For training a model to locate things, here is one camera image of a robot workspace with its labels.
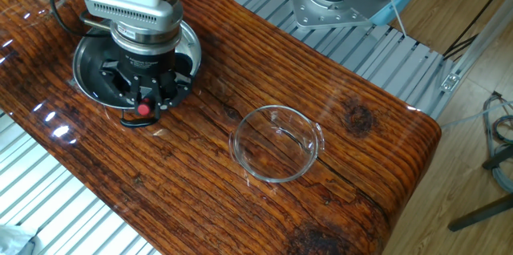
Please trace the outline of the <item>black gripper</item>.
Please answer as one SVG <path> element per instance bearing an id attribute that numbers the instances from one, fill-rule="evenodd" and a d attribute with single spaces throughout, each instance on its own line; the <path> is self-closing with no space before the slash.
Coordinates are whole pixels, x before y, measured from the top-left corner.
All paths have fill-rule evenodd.
<path id="1" fill-rule="evenodd" d="M 118 49 L 118 60 L 105 60 L 100 64 L 101 78 L 118 99 L 135 104 L 131 85 L 134 76 L 159 76 L 160 109 L 177 107 L 192 89 L 193 77 L 173 71 L 175 50 L 158 55 L 141 55 Z"/>

